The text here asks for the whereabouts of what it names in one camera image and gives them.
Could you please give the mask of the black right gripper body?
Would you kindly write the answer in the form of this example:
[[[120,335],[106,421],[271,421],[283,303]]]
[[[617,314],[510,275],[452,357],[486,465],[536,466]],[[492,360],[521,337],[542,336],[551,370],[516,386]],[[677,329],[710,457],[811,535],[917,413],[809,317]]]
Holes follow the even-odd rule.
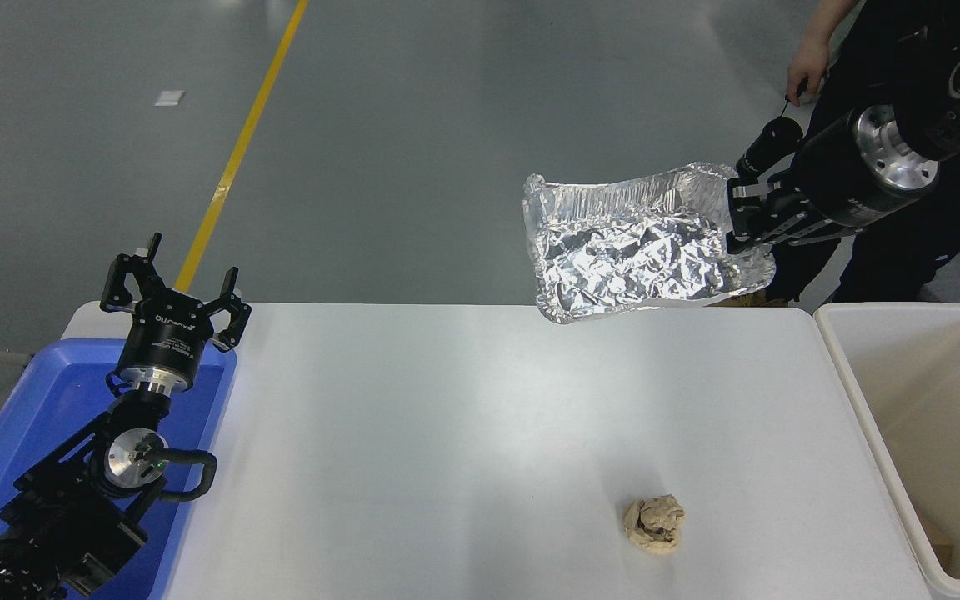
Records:
[[[860,228],[929,194],[938,161],[910,148],[890,107],[856,107],[805,141],[790,178],[824,219]]]

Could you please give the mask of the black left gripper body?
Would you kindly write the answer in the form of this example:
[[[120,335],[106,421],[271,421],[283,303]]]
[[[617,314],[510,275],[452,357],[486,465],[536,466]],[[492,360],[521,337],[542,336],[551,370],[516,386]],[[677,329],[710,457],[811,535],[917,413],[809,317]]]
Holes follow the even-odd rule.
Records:
[[[162,373],[164,387],[191,387],[203,349],[213,336],[210,317],[196,297],[161,292],[136,303],[117,378],[137,383],[145,373]]]

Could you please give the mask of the person's hand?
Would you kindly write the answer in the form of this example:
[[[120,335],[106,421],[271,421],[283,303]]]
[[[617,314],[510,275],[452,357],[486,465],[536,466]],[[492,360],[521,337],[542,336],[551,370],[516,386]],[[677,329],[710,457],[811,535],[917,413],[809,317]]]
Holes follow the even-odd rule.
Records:
[[[785,98],[801,107],[803,99],[815,98],[829,68],[829,39],[803,37],[786,69]]]

